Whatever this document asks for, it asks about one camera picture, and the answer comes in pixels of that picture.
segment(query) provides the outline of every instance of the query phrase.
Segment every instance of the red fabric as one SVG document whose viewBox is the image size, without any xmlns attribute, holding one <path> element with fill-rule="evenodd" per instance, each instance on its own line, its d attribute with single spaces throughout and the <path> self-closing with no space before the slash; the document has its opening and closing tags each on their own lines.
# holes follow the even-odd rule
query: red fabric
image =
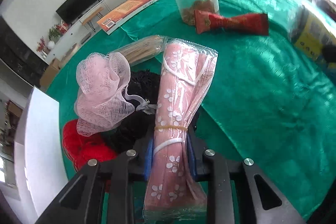
<svg viewBox="0 0 336 224">
<path fill-rule="evenodd" d="M 77 120 L 72 120 L 65 124 L 62 140 L 63 149 L 77 171 L 90 159 L 103 162 L 117 157 L 118 154 L 105 145 L 99 134 L 94 134 L 90 137 L 78 134 Z"/>
</svg>

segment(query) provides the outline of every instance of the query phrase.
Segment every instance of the orange book cover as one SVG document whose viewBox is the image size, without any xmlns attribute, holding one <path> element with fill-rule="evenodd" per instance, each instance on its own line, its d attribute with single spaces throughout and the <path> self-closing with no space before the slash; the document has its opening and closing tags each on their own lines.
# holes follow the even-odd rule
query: orange book cover
<svg viewBox="0 0 336 224">
<path fill-rule="evenodd" d="M 132 16 L 156 1 L 158 0 L 127 0 L 98 20 L 97 23 L 107 34 L 110 34 Z"/>
</svg>

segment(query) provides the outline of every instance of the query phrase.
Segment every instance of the red wrapper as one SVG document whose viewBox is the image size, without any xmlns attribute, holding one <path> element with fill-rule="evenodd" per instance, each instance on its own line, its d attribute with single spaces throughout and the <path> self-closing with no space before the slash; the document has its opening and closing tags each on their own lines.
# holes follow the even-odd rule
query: red wrapper
<svg viewBox="0 0 336 224">
<path fill-rule="evenodd" d="M 200 10 L 195 10 L 194 13 L 198 34 L 211 29 L 224 28 L 256 35 L 268 35 L 267 14 L 245 14 L 228 18 Z"/>
</svg>

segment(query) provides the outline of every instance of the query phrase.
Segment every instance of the green satin cloth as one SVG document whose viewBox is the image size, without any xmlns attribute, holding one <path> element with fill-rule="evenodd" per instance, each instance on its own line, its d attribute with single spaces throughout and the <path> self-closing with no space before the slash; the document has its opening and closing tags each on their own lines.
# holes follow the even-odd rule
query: green satin cloth
<svg viewBox="0 0 336 224">
<path fill-rule="evenodd" d="M 268 13 L 269 37 L 217 30 L 197 35 L 175 0 L 159 0 L 113 32 L 92 37 L 57 75 L 48 94 L 60 103 L 60 128 L 76 115 L 76 66 L 92 52 L 106 54 L 149 35 L 186 39 L 214 48 L 218 62 L 198 121 L 197 135 L 233 160 L 252 158 L 308 219 L 336 176 L 336 89 L 287 39 L 294 11 L 306 0 L 219 0 L 220 13 Z M 160 72 L 162 55 L 132 70 Z M 64 156 L 68 177 L 72 163 Z"/>
</svg>

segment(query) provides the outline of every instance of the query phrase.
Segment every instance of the black tv screen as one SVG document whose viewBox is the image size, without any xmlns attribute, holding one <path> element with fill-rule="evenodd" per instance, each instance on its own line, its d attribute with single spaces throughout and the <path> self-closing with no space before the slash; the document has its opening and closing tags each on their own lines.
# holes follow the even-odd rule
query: black tv screen
<svg viewBox="0 0 336 224">
<path fill-rule="evenodd" d="M 56 13 L 58 13 L 67 24 L 70 24 L 96 1 L 97 0 L 67 0 L 56 10 Z"/>
</svg>

